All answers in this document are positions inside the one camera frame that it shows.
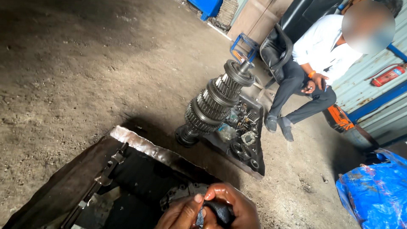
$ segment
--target blue plastic sheet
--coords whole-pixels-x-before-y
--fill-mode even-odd
[[[363,229],[407,229],[407,160],[387,150],[389,163],[361,165],[336,182],[342,205]]]

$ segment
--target red fire extinguisher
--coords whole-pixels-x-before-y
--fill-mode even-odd
[[[397,67],[394,67],[394,68],[388,70],[387,72],[385,72],[384,74],[374,78],[375,76],[377,76],[379,73],[381,73],[385,69],[387,69],[387,68],[389,68],[391,66],[394,66],[394,65],[397,65]],[[406,67],[407,67],[407,64],[391,64],[391,65],[383,68],[382,70],[380,70],[375,75],[365,79],[365,81],[368,80],[368,79],[373,78],[371,84],[376,86],[376,87],[381,87],[381,86],[387,84],[388,82],[394,80],[399,75],[405,73],[406,72]]]

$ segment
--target black office chair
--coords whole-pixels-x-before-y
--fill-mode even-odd
[[[284,79],[281,67],[293,52],[293,44],[322,16],[335,13],[343,0],[294,0],[281,20],[268,34],[260,47],[260,56],[269,67],[272,79],[264,86],[270,87]]]

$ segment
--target dirt floor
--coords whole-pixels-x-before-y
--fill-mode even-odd
[[[231,43],[173,0],[0,2],[0,226],[53,172],[130,117],[172,141],[187,103],[231,59]],[[292,96],[283,114],[306,101]],[[261,181],[199,153],[200,144],[170,148],[252,198],[263,228],[358,228],[335,188],[338,173],[362,162],[358,155],[322,114],[293,134],[289,143],[263,129]]]

